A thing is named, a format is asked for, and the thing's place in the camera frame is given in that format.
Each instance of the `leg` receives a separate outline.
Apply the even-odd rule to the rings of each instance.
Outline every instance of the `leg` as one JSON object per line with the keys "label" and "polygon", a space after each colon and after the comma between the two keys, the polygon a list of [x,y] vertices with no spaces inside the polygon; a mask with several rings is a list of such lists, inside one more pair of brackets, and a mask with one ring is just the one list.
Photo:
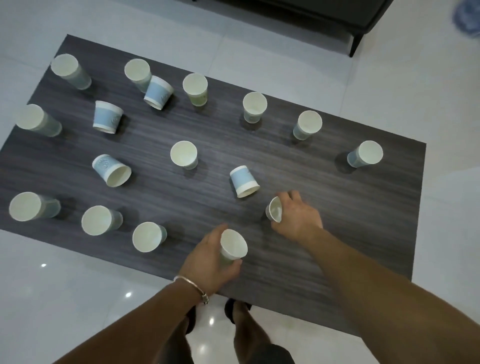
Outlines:
{"label": "leg", "polygon": [[362,38],[363,34],[357,34],[356,36],[353,36],[352,48],[350,49],[350,58],[352,58],[355,54],[355,51],[357,50]]}
{"label": "leg", "polygon": [[172,332],[160,351],[159,364],[193,364],[190,345],[185,337],[188,322],[188,317],[184,318]]}
{"label": "leg", "polygon": [[259,345],[270,344],[266,332],[250,315],[245,303],[235,301],[233,304],[233,321],[235,322],[235,339],[233,346],[240,364],[246,364]]}

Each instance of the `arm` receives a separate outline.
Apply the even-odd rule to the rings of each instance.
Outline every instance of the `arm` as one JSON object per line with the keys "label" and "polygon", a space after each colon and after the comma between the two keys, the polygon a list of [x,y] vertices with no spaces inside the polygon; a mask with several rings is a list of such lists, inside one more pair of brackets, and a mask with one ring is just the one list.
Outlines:
{"label": "arm", "polygon": [[[220,225],[207,234],[179,272],[209,296],[240,273],[241,260],[225,269],[219,266],[220,237],[226,228]],[[178,279],[56,363],[153,364],[175,327],[200,301],[196,288]]]}
{"label": "arm", "polygon": [[282,221],[272,228],[312,255],[380,363],[480,363],[479,325],[324,230],[298,191],[278,196]]}

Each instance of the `black furniture leg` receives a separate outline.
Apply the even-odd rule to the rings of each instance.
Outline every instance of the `black furniture leg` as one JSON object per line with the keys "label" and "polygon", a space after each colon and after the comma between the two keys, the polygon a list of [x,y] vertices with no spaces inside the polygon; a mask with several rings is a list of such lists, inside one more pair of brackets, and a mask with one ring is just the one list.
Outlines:
{"label": "black furniture leg", "polygon": [[356,36],[353,36],[352,48],[350,49],[350,58],[352,58],[355,54],[355,51],[357,50],[362,38],[363,34],[357,34]]}

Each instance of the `cup lying on its side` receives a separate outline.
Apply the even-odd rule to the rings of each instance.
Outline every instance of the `cup lying on its side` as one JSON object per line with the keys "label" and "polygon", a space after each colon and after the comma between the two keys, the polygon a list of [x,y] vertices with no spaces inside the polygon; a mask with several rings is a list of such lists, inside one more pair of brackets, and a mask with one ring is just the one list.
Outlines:
{"label": "cup lying on its side", "polygon": [[53,73],[79,90],[86,90],[92,84],[92,79],[71,54],[60,54],[50,65]]}
{"label": "cup lying on its side", "polygon": [[150,65],[140,58],[128,61],[124,68],[125,75],[143,93],[147,92],[148,85],[152,78]]}
{"label": "cup lying on its side", "polygon": [[243,118],[250,124],[260,121],[267,110],[267,99],[260,92],[250,92],[243,98]]}
{"label": "cup lying on its side", "polygon": [[101,235],[116,230],[122,223],[123,216],[120,212],[100,205],[89,208],[82,216],[82,229],[88,235]]}
{"label": "cup lying on its side", "polygon": [[199,73],[191,73],[183,79],[183,90],[188,95],[193,106],[203,106],[208,99],[208,81]]}
{"label": "cup lying on its side", "polygon": [[265,214],[270,221],[282,221],[282,203],[280,202],[280,197],[277,196],[270,201],[265,209]]}
{"label": "cup lying on its side", "polygon": [[384,151],[380,144],[366,140],[347,155],[347,162],[354,168],[376,164],[382,160]]}
{"label": "cup lying on its side", "polygon": [[105,101],[95,101],[93,128],[108,134],[117,131],[123,110]]}
{"label": "cup lying on its side", "polygon": [[173,94],[173,87],[160,77],[152,76],[145,93],[144,101],[151,107],[162,110],[170,96]]}
{"label": "cup lying on its side", "polygon": [[29,221],[37,218],[52,218],[58,215],[60,209],[60,202],[53,197],[22,192],[12,199],[8,212],[17,221]]}
{"label": "cup lying on its side", "polygon": [[192,170],[198,164],[197,147],[187,140],[175,143],[170,150],[170,159],[177,166]]}
{"label": "cup lying on its side", "polygon": [[124,184],[132,174],[130,167],[108,154],[102,154],[95,158],[92,167],[103,178],[108,187],[118,187]]}
{"label": "cup lying on its side", "polygon": [[293,136],[298,140],[305,140],[309,136],[318,132],[323,125],[322,117],[318,112],[313,110],[304,111],[300,114],[295,128],[293,128]]}
{"label": "cup lying on its side", "polygon": [[243,236],[232,229],[223,231],[220,237],[221,256],[226,263],[243,258],[248,253],[248,245]]}
{"label": "cup lying on its side", "polygon": [[133,231],[133,246],[139,252],[148,253],[157,248],[167,238],[167,229],[154,222],[143,222]]}
{"label": "cup lying on its side", "polygon": [[57,136],[61,124],[35,104],[23,106],[17,113],[17,126],[45,136]]}
{"label": "cup lying on its side", "polygon": [[260,186],[252,176],[247,166],[236,167],[230,172],[238,198],[243,198],[257,191]]}

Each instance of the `dark wooden table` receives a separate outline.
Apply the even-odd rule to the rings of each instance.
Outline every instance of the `dark wooden table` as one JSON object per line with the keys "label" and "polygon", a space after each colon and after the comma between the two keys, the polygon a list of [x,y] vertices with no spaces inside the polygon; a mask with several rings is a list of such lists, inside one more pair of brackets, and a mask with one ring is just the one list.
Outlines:
{"label": "dark wooden table", "polygon": [[[47,138],[14,128],[0,152],[0,228],[172,279],[203,235],[227,222],[245,237],[249,252],[240,278],[221,294],[356,334],[319,267],[296,244],[274,233],[264,216],[276,191],[298,189],[320,210],[327,230],[411,278],[424,143],[321,111],[321,131],[296,143],[291,132],[307,108],[266,96],[263,120],[252,126],[242,119],[242,99],[250,90],[209,78],[208,103],[195,109],[181,86],[189,72],[149,60],[152,74],[175,89],[158,111],[143,102],[123,74],[134,55],[72,36],[58,53],[76,56],[94,83],[81,92],[50,69],[45,73],[30,103],[58,119],[64,132]],[[95,100],[124,109],[115,135],[92,128]],[[349,168],[347,152],[368,139],[382,145],[383,160]],[[184,171],[170,161],[170,148],[179,140],[197,146],[195,170]],[[131,166],[133,175],[123,186],[107,187],[92,169],[93,159],[103,153]],[[261,189],[237,199],[229,172],[244,164]],[[57,197],[60,215],[14,221],[8,205],[24,191]],[[85,234],[81,216],[94,205],[117,209],[124,225],[97,237]],[[132,245],[132,231],[144,221],[168,230],[165,243],[146,254]]]}

